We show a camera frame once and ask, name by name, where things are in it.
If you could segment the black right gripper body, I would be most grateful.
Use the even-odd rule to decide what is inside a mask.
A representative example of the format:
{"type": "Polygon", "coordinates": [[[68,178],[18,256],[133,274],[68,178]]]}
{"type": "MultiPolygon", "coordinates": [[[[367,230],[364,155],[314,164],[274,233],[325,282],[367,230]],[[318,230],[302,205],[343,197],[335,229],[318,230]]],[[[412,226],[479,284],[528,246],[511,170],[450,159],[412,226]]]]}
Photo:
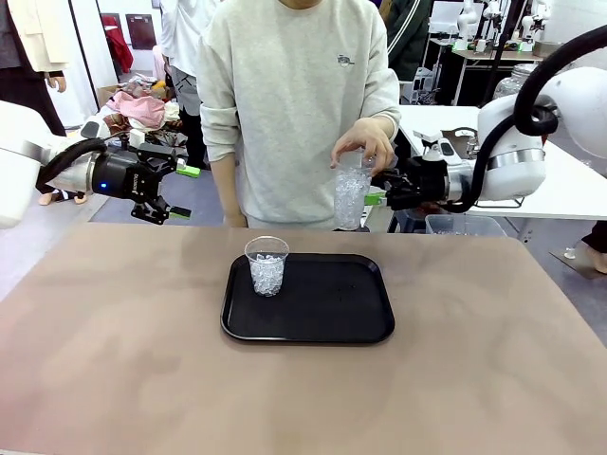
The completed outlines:
{"type": "Polygon", "coordinates": [[[409,180],[408,188],[386,190],[392,210],[415,209],[423,203],[435,203],[448,194],[448,165],[445,160],[408,158],[399,170],[409,180]]]}

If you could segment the person's left hand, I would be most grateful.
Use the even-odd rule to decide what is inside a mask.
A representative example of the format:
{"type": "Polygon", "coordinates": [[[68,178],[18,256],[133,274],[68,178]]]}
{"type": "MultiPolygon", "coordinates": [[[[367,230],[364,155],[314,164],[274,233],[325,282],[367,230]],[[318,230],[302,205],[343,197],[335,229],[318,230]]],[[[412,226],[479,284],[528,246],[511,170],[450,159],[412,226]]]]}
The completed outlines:
{"type": "Polygon", "coordinates": [[[371,170],[375,177],[388,169],[395,158],[390,141],[394,132],[395,125],[384,116],[358,119],[336,142],[331,152],[331,168],[337,167],[343,154],[362,148],[364,158],[375,162],[371,170]]]}

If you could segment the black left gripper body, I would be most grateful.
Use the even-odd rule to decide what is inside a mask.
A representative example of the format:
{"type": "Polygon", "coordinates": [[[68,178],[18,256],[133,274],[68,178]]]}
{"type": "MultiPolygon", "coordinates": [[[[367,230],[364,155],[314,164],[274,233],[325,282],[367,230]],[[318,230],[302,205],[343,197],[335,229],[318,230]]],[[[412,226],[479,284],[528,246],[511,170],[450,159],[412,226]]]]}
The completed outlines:
{"type": "Polygon", "coordinates": [[[128,147],[126,154],[104,152],[95,159],[92,191],[137,203],[160,199],[163,177],[174,173],[179,153],[175,148],[155,144],[128,147]]]}

